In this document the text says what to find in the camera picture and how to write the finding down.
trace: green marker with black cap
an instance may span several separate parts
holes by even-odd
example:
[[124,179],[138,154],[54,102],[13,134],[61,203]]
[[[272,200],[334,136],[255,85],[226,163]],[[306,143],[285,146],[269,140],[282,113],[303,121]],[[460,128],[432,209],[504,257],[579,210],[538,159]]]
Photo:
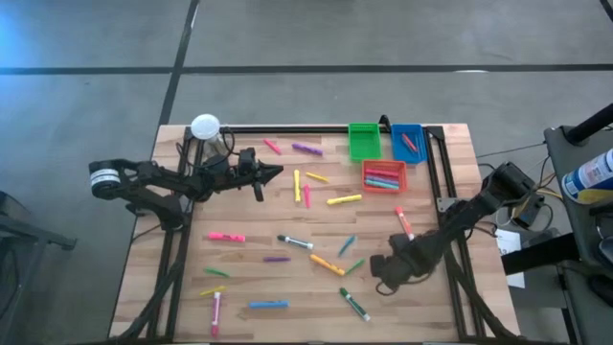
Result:
[[366,311],[363,310],[362,307],[360,307],[360,305],[358,305],[357,302],[353,300],[352,296],[345,290],[344,287],[341,287],[340,291],[341,291],[341,295],[343,295],[343,297],[345,297],[347,302],[349,302],[349,304],[352,305],[353,310],[357,312],[360,316],[362,316],[364,321],[369,321],[371,319],[371,316],[369,316],[369,314],[367,314]]

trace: wooden tabletop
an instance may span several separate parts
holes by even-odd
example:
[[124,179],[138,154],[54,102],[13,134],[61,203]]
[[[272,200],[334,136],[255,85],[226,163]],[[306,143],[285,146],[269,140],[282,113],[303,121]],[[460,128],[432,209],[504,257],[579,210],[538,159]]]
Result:
[[[472,197],[480,189],[481,177],[468,127],[443,127],[458,195]],[[178,155],[174,143],[182,141],[184,128],[162,126],[152,159],[175,169]],[[283,155],[269,149],[263,138],[275,142]],[[324,155],[293,150],[294,142],[320,148]],[[402,231],[394,213],[396,206],[403,207],[415,233],[437,228],[426,163],[408,168],[409,189],[403,194],[364,193],[360,164],[350,161],[348,144],[346,134],[237,135],[238,149],[254,147],[257,158],[284,165],[284,171],[263,189],[264,202],[257,202],[252,189],[244,188],[213,195],[209,201],[195,205],[175,341],[214,341],[210,337],[213,298],[200,297],[199,292],[221,285],[227,290],[221,298],[220,342],[457,339],[444,264],[426,282],[401,287],[389,297],[375,292],[378,279],[371,276],[368,264],[371,255],[389,255],[389,236]],[[389,135],[381,135],[381,146],[383,158],[391,158]],[[301,172],[301,184],[310,185],[310,209],[294,202],[295,169]],[[313,180],[305,172],[321,174],[330,182]],[[439,176],[445,193],[442,171]],[[362,194],[363,199],[335,206],[326,204],[328,198],[355,194]],[[135,234],[157,223],[156,217],[140,218]],[[242,234],[247,240],[209,241],[209,232]],[[339,277],[312,262],[309,250],[278,241],[280,234],[314,243],[314,254],[345,269],[362,258],[367,262],[351,275]],[[357,240],[342,258],[337,258],[340,247],[353,234]],[[111,335],[125,330],[151,296],[162,242],[163,232],[157,229],[132,244]],[[518,333],[495,239],[475,231],[468,247],[479,292],[503,324]],[[262,262],[265,256],[289,256],[291,262],[266,264]],[[205,273],[206,266],[231,277]],[[340,296],[340,287],[346,288],[366,310],[372,318],[370,322],[364,322],[352,310]],[[247,306],[250,301],[270,300],[288,300],[289,308],[250,310]],[[465,314],[470,324],[468,307]],[[160,330],[165,320],[165,316],[160,319]]]

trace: yellow marker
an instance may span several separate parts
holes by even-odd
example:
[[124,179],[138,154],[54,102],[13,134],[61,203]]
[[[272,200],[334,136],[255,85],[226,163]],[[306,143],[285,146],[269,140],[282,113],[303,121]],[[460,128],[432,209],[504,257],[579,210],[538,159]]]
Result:
[[219,287],[207,290],[207,291],[200,292],[200,296],[206,296],[208,294],[212,294],[212,293],[215,293],[215,292],[222,292],[222,291],[225,291],[225,289],[226,289],[225,286],[219,286]]
[[300,172],[294,171],[294,194],[296,195],[296,202],[300,202]]
[[350,202],[350,201],[359,201],[362,199],[362,195],[351,195],[351,196],[343,196],[334,199],[328,199],[328,205],[336,205],[337,203]]
[[314,179],[318,179],[318,180],[320,180],[320,181],[326,182],[326,183],[328,183],[328,182],[329,182],[329,180],[328,180],[327,178],[325,178],[325,177],[323,177],[323,176],[320,176],[320,175],[318,175],[318,174],[314,174],[314,173],[312,173],[312,172],[305,172],[305,175],[306,175],[306,176],[308,176],[308,177],[312,177],[312,178],[314,178]]
[[331,270],[332,272],[338,274],[339,276],[344,276],[345,275],[345,270],[343,270],[341,268],[338,268],[337,266],[335,266],[333,264],[330,264],[329,262],[327,262],[326,260],[318,257],[315,254],[311,254],[310,255],[310,259],[312,261],[314,261],[315,263],[317,263],[319,265],[322,265],[323,267],[325,267],[325,268]]

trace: concrete floor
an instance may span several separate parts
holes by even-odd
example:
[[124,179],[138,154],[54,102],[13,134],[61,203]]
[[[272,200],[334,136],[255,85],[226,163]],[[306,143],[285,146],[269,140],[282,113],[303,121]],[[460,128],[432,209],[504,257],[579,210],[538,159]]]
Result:
[[[0,0],[0,68],[172,67],[189,5]],[[185,65],[611,62],[613,23],[596,0],[202,0]],[[0,76],[0,190],[37,223],[79,238],[74,252],[47,254],[24,343],[106,336],[134,217],[121,201],[91,196],[87,164],[150,156],[169,81],[170,74]],[[611,89],[613,70],[186,75],[170,123],[204,112],[229,124],[387,114],[393,122],[468,123],[480,154],[541,142],[544,128],[576,124],[609,104]],[[482,161],[527,170],[546,154],[540,147]],[[530,174],[537,178],[538,169]],[[555,209],[554,226],[568,231]],[[535,276],[539,287],[513,292],[522,333],[563,339],[561,318],[534,308],[554,288],[544,276]]]

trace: blue marker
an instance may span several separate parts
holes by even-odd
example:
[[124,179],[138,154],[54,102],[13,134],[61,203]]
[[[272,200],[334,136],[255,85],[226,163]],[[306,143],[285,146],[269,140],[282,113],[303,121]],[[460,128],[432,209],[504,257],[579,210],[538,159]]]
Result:
[[289,301],[249,302],[249,308],[251,309],[275,309],[275,308],[287,308],[287,307],[289,307]]
[[381,187],[381,188],[387,188],[387,189],[393,189],[393,190],[398,190],[399,187],[398,185],[392,185],[389,183],[383,183],[383,182],[377,182],[377,181],[373,181],[370,178],[367,178],[366,181],[364,181],[364,183],[366,183],[367,185],[370,186],[375,186],[375,187]]
[[343,255],[343,253],[345,252],[345,250],[347,250],[347,247],[349,247],[353,241],[355,241],[355,235],[351,236],[346,242],[345,244],[343,244],[343,247],[341,248],[341,251],[338,252],[338,257],[340,258],[341,255]]
[[393,179],[389,179],[389,178],[381,178],[381,177],[376,177],[376,176],[366,176],[366,179],[370,179],[372,181],[375,182],[383,182],[383,183],[387,183],[393,186],[397,186],[398,185],[398,181],[395,181]]

